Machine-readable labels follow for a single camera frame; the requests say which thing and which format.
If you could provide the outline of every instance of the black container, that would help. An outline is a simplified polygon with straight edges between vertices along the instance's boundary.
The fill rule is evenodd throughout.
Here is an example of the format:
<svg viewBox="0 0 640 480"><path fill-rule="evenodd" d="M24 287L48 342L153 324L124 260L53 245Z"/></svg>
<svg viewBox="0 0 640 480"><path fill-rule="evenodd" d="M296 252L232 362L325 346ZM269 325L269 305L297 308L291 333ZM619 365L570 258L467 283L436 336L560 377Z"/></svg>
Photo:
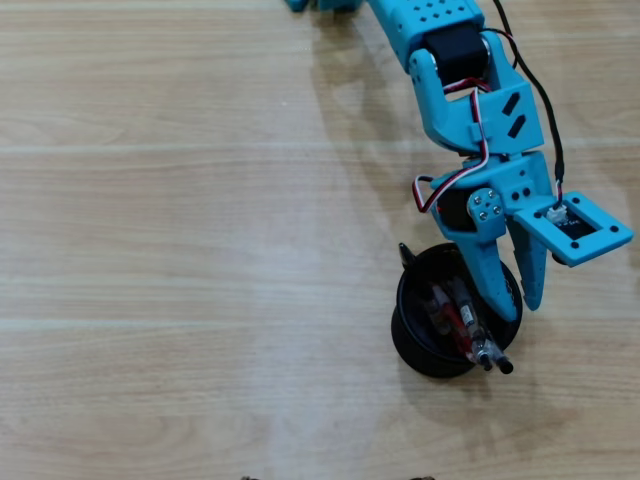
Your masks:
<svg viewBox="0 0 640 480"><path fill-rule="evenodd" d="M496 344L505 350L513 341L522 321L522 297L516 279L502 264L507 290L517 310L515 322L505 322L480 297L462 255L453 243L432 247L405 265L398 285L396 309L391 320L391 335L400 357L414 370L435 378L451 378L471 370L475 364L457 352L453 340L438 334L421 306L421 287L442 283L455 276L462 278L474 299L474 307L491 331Z"/></svg>

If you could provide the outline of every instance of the robotic arm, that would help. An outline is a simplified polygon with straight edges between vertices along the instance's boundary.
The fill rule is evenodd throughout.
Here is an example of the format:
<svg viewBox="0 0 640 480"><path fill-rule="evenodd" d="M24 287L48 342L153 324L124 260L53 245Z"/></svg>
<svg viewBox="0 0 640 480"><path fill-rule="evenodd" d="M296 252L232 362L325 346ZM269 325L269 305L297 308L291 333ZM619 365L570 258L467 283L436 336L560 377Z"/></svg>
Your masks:
<svg viewBox="0 0 640 480"><path fill-rule="evenodd" d="M317 0L321 10L355 10L363 0ZM307 0L289 0L294 10ZM418 177L414 195L433 213L444 236L462 253L478 292L504 320L516 320L498 255L497 239L509 231L531 310L542 301L547 250L570 267L614 250L633 232L580 193L562 194L559 152L554 195L531 85L507 60L506 36L528 77L513 38L486 29L474 0L369 0L400 64L414 85L426 134L438 145L468 156L461 170L438 179ZM552 130L555 120L540 84ZM475 86L454 101L447 93ZM478 87L485 93L479 94ZM420 181L434 193L422 201Z"/></svg>

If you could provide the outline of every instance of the hole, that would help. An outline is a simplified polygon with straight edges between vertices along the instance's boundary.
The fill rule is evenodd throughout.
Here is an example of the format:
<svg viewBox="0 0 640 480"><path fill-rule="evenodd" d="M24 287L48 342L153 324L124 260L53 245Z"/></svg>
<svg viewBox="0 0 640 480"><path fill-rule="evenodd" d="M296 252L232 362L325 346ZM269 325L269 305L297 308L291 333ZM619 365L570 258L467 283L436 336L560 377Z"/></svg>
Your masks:
<svg viewBox="0 0 640 480"><path fill-rule="evenodd" d="M520 94L518 92L511 95L511 97L509 98L509 101L502 109L502 113L504 113L506 116L511 115L513 113L513 110L516 108L516 105L518 105L519 101L520 101Z"/></svg>
<svg viewBox="0 0 640 480"><path fill-rule="evenodd" d="M524 115L520 115L518 118L516 118L516 121L513 122L513 126L511 127L511 130L509 130L508 135L511 138L516 138L520 133L520 130L522 130L522 127L526 121L527 117L525 117Z"/></svg>

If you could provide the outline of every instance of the wooden table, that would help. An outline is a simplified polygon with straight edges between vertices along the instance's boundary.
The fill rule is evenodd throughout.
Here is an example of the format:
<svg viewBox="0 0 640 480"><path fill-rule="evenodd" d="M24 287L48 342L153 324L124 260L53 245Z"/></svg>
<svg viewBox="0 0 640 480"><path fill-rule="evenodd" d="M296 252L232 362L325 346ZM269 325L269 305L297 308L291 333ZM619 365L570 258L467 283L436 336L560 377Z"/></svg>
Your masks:
<svg viewBox="0 0 640 480"><path fill-rule="evenodd" d="M640 230L640 4L506 8L567 189ZM443 241L409 185L458 159L368 6L6 0L0 19L2 479L638 478L638 242L550 262L510 377L399 360L396 246Z"/></svg>

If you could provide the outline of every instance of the blue bracket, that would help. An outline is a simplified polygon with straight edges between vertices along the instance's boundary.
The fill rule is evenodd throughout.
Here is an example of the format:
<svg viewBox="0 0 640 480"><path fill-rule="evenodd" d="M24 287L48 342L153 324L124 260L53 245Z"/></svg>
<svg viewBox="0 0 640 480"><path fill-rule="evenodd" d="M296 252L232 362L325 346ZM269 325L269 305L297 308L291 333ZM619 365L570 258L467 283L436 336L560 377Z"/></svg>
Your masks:
<svg viewBox="0 0 640 480"><path fill-rule="evenodd" d="M555 199L539 198L516 213L515 220L570 267L615 250L633 239L633 232L580 193L570 193L564 205L586 221L593 233L571 238L547 219Z"/></svg>

